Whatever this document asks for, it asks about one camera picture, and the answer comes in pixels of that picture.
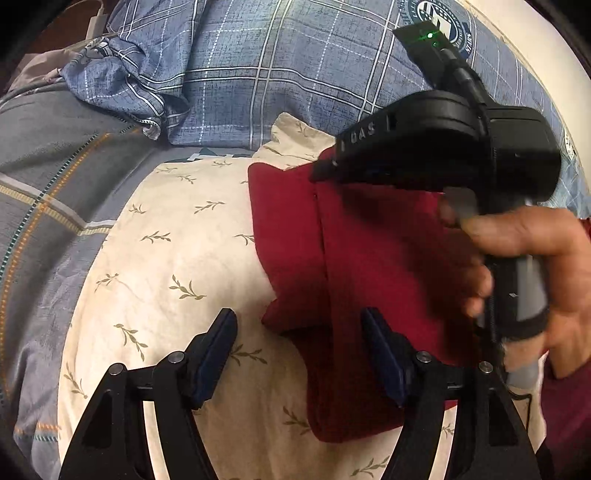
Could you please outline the person's right hand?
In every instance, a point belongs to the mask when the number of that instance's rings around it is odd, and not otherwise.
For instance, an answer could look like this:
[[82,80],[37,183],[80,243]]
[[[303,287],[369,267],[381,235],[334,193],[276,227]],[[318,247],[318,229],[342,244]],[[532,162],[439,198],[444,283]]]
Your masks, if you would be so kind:
[[539,335],[507,344],[505,366],[515,371],[546,353],[554,376],[566,378],[590,360],[590,238],[566,209],[523,206],[461,220],[448,199],[438,216],[447,229],[452,264],[459,269],[459,302],[475,318],[493,293],[487,255],[531,255],[542,264],[549,303],[548,323]]

